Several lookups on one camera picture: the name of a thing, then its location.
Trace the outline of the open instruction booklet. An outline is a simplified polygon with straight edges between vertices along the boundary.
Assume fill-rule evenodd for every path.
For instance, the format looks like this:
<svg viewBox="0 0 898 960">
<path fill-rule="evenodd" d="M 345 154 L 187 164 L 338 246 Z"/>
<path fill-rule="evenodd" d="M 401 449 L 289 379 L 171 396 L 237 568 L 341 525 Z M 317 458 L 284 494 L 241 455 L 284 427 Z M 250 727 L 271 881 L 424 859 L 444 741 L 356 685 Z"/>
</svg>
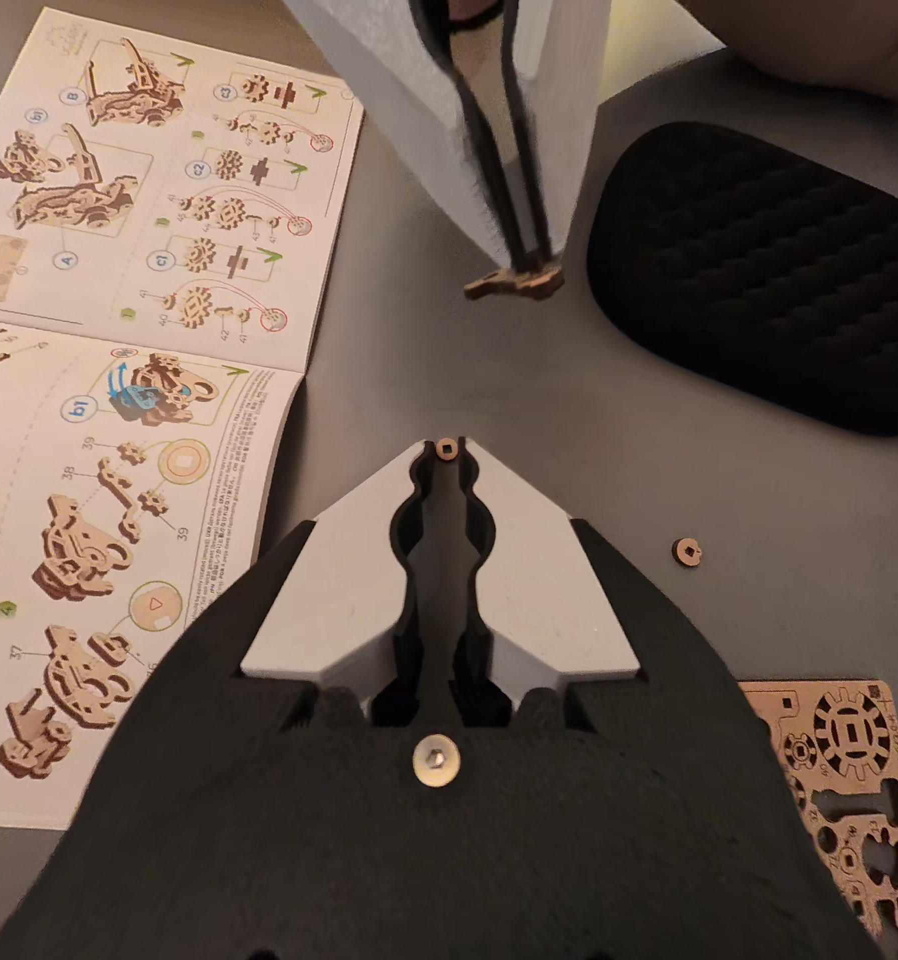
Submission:
<svg viewBox="0 0 898 960">
<path fill-rule="evenodd" d="M 0 828 L 63 832 L 258 556 L 363 108 L 45 7 L 0 92 Z"/>
</svg>

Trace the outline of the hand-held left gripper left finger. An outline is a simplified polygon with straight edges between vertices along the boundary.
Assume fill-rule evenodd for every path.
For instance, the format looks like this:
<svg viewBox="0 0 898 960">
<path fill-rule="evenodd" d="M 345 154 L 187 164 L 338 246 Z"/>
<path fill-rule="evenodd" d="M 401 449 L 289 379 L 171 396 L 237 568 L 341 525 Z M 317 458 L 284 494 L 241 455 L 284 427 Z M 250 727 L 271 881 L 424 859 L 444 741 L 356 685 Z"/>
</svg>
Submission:
<svg viewBox="0 0 898 960">
<path fill-rule="evenodd" d="M 242 658 L 244 675 L 416 693 L 422 643 L 408 556 L 435 461 L 431 440 L 415 442 L 316 516 Z"/>
</svg>

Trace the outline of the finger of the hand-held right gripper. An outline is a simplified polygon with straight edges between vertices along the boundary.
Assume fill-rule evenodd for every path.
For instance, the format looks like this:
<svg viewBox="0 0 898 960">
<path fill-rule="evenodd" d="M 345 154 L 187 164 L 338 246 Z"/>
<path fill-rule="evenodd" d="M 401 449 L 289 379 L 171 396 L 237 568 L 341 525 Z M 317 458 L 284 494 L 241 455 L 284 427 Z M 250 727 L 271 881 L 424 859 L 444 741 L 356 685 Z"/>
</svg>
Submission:
<svg viewBox="0 0 898 960">
<path fill-rule="evenodd" d="M 587 171 L 610 1 L 504 4 L 504 96 L 531 224 L 531 263 L 564 252 Z"/>
<path fill-rule="evenodd" d="M 450 3 L 287 1 L 407 168 L 503 269 L 525 269 L 489 120 L 451 51 Z"/>
</svg>

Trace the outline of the black quilted cushion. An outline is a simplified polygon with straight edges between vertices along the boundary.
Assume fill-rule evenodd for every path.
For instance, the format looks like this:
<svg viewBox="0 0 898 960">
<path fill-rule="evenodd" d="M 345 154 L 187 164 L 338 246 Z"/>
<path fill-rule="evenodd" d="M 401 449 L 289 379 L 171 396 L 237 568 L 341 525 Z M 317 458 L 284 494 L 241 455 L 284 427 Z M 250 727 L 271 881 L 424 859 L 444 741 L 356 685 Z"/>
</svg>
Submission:
<svg viewBox="0 0 898 960">
<path fill-rule="evenodd" d="M 898 198 L 705 123 L 621 154 L 586 257 L 651 354 L 830 426 L 898 437 Z"/>
</svg>

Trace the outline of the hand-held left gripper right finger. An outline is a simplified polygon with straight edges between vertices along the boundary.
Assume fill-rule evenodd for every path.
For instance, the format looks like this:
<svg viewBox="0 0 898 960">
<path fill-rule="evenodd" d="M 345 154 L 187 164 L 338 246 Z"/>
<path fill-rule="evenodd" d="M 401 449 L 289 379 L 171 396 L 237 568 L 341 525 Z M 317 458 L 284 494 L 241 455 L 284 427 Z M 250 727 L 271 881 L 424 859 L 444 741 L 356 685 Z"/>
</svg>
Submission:
<svg viewBox="0 0 898 960">
<path fill-rule="evenodd" d="M 640 664 L 571 516 L 472 438 L 459 480 L 479 551 L 471 588 L 482 674 L 504 694 L 630 680 Z"/>
</svg>

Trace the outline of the small wooden key-shaped part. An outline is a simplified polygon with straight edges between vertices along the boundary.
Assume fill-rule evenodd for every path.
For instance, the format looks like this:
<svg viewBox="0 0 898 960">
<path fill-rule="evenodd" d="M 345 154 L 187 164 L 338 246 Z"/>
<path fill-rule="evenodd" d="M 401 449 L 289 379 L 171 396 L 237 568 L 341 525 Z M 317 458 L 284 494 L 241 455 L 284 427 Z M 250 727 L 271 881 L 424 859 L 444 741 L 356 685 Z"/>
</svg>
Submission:
<svg viewBox="0 0 898 960">
<path fill-rule="evenodd" d="M 543 302 L 551 299 L 563 287 L 564 282 L 563 268 L 559 264 L 528 271 L 499 269 L 465 284 L 463 294 L 471 302 L 497 295 Z"/>
</svg>

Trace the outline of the person's right forearm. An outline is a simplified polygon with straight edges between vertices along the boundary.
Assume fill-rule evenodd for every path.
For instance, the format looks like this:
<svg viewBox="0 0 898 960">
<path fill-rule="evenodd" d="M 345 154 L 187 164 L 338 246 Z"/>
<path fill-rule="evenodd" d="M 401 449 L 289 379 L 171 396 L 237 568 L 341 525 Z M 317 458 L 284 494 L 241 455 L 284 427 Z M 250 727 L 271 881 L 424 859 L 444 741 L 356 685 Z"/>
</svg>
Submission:
<svg viewBox="0 0 898 960">
<path fill-rule="evenodd" d="M 898 1 L 680 1 L 768 75 L 898 102 Z"/>
</svg>

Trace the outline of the laser-cut wooden parts sheet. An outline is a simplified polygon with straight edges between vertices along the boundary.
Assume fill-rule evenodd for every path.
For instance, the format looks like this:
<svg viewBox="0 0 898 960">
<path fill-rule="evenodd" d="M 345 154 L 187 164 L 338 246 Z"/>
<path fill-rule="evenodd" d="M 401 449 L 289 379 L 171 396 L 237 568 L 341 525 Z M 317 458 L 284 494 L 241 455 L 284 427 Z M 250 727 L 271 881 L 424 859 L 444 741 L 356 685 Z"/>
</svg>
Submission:
<svg viewBox="0 0 898 960">
<path fill-rule="evenodd" d="M 748 680 L 803 826 L 851 913 L 898 958 L 898 713 L 881 679 Z"/>
</svg>

